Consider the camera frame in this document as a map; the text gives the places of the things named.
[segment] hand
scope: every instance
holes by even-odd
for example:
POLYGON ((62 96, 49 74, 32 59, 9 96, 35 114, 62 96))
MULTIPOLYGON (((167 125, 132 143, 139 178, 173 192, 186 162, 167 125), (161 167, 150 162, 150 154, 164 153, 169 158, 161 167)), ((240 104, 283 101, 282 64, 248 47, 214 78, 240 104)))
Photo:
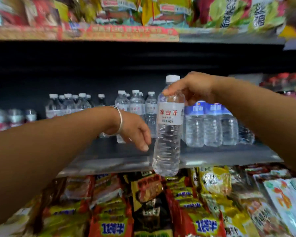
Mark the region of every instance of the hand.
MULTIPOLYGON (((151 144, 150 129, 140 115, 120 110, 123 117, 123 126, 120 135, 126 143, 133 142, 141 151, 148 151, 151 144)), ((120 127, 121 119, 117 110, 114 110, 113 127, 104 133, 113 135, 120 127)))
POLYGON ((194 105, 199 100, 216 103, 214 89, 223 78, 226 77, 192 71, 186 77, 171 84, 163 91, 163 94, 172 96, 176 91, 180 90, 185 95, 186 104, 188 105, 194 105))

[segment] white bottle cap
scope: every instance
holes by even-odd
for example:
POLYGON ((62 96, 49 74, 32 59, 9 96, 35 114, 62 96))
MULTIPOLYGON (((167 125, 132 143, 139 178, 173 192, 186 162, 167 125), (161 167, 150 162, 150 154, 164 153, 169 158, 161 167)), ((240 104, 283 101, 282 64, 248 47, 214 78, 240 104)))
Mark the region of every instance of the white bottle cap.
POLYGON ((178 80, 180 80, 179 75, 167 75, 166 76, 166 82, 176 82, 178 80))
POLYGON ((50 94, 49 97, 50 98, 58 98, 58 94, 50 94))

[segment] forearm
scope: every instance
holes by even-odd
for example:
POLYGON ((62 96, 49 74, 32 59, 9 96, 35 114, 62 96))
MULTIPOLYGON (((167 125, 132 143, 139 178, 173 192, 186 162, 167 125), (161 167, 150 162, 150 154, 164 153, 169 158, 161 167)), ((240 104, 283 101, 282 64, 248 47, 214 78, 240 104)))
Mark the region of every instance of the forearm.
POLYGON ((296 169, 295 99, 228 77, 219 81, 214 92, 217 102, 296 169))
POLYGON ((114 108, 96 107, 0 132, 0 221, 38 194, 101 132, 114 129, 116 118, 114 108))

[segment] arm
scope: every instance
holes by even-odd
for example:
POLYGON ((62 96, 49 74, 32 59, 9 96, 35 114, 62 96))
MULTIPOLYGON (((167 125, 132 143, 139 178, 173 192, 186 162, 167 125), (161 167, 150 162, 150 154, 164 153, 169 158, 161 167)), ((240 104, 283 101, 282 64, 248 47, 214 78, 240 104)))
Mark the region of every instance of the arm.
MULTIPOLYGON (((151 143, 140 116, 121 111, 121 135, 142 151, 151 143)), ((27 123, 0 132, 0 224, 38 194, 100 133, 114 134, 120 115, 113 107, 27 123)))
POLYGON ((191 72, 166 95, 182 90, 190 105, 221 103, 296 170, 296 100, 232 77, 191 72))

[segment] silver bangle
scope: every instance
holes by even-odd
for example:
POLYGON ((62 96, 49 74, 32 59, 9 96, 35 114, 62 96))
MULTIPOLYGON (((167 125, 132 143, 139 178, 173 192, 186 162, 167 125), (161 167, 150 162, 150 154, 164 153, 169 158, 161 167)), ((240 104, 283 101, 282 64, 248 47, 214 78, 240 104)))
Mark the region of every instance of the silver bangle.
POLYGON ((121 123, 120 123, 120 127, 119 127, 118 131, 115 134, 113 134, 113 135, 107 135, 106 134, 107 136, 115 136, 115 135, 118 135, 121 132, 122 127, 123 127, 123 117, 122 117, 121 111, 118 109, 117 106, 112 105, 112 107, 114 107, 114 109, 117 109, 118 110, 118 113, 120 114, 120 118, 121 118, 121 123))

